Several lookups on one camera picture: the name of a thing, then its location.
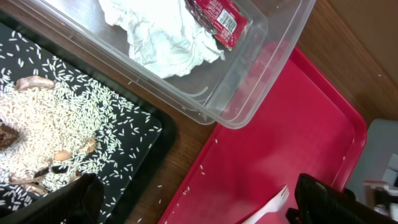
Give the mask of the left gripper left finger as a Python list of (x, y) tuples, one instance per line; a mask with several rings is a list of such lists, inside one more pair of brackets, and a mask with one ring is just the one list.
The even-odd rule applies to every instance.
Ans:
[(96, 174), (78, 180), (16, 211), (1, 209), (1, 223), (96, 223), (104, 186)]

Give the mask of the rice and food scraps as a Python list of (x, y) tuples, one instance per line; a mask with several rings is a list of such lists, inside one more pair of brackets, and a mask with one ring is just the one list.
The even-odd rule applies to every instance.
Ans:
[(98, 149), (105, 109), (68, 89), (66, 82), (29, 75), (1, 91), (1, 124), (20, 135), (1, 151), (1, 208), (20, 210), (80, 174), (97, 175), (76, 161)]

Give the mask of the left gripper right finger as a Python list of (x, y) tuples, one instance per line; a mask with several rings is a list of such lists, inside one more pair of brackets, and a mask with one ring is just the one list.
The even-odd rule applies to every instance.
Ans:
[(285, 214), (290, 224), (397, 224), (305, 173), (298, 177), (294, 196), (297, 208)]

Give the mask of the white napkin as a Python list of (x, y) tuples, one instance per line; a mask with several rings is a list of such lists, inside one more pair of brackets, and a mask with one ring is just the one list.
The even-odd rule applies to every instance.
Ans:
[(99, 0), (107, 24), (127, 32), (129, 57), (160, 78), (224, 60), (215, 38), (182, 0)]

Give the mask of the white plastic fork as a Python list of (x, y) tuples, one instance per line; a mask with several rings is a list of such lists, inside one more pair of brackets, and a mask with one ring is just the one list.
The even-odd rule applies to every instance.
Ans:
[(257, 212), (247, 218), (242, 224), (255, 224), (267, 213), (278, 212), (286, 203), (289, 197), (289, 188), (285, 185), (279, 193), (277, 193), (273, 198), (271, 198), (263, 207), (261, 207)]

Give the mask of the red snack wrapper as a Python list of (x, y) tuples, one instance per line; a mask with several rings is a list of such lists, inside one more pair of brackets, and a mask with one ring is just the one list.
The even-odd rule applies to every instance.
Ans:
[(233, 0), (185, 0), (195, 20), (228, 50), (232, 50), (243, 33), (248, 19)]

